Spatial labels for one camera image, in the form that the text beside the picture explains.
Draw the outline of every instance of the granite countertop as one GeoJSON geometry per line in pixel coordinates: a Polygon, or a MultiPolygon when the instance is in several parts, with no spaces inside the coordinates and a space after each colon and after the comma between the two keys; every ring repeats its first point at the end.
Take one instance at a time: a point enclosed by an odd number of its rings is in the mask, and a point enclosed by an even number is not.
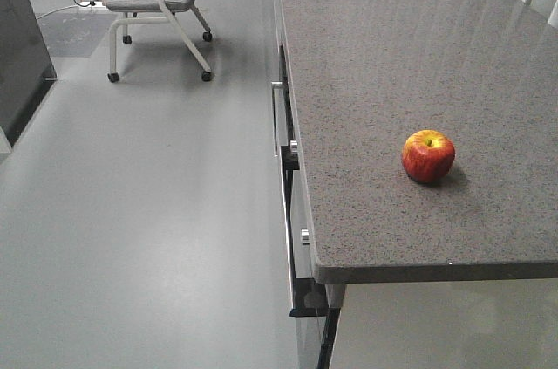
{"type": "Polygon", "coordinates": [[[282,0],[314,276],[558,277],[558,30],[519,0],[282,0]],[[420,129],[439,184],[400,163],[420,129]]]}

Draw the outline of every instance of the floor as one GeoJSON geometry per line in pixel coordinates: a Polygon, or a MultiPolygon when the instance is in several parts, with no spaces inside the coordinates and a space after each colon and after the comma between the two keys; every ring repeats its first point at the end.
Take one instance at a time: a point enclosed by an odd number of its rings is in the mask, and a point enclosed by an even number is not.
{"type": "Polygon", "coordinates": [[[53,57],[58,81],[0,165],[0,367],[298,367],[272,3],[198,5],[212,43],[190,13],[180,21],[209,83],[166,25],[131,29],[118,84],[100,32],[78,36],[99,42],[89,55],[53,57]]]}

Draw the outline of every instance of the metal handle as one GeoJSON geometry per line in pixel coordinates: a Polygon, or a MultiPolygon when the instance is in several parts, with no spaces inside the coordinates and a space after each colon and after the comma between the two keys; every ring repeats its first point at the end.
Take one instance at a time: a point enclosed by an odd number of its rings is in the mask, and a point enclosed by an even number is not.
{"type": "Polygon", "coordinates": [[[279,138],[277,137],[277,106],[276,106],[276,90],[282,90],[283,83],[274,81],[271,83],[271,111],[273,112],[273,149],[274,156],[279,154],[279,138]]]}

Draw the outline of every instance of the appliance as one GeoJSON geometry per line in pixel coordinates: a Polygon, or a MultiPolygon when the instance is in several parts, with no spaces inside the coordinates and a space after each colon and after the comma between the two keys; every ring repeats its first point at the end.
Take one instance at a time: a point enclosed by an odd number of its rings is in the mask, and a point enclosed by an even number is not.
{"type": "Polygon", "coordinates": [[[279,54],[282,81],[271,84],[271,100],[287,242],[291,298],[289,315],[298,318],[296,331],[300,369],[327,369],[340,311],[340,304],[333,297],[343,297],[344,286],[328,286],[326,289],[312,276],[298,144],[290,104],[287,59],[282,44],[279,54]]]}

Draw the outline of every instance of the apple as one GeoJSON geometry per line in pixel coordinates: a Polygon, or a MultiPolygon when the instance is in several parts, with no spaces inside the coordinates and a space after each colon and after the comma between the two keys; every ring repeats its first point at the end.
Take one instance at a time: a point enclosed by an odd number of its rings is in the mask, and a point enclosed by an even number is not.
{"type": "Polygon", "coordinates": [[[407,138],[401,153],[403,168],[413,180],[432,183],[444,177],[455,159],[455,147],[444,134],[425,129],[407,138]]]}

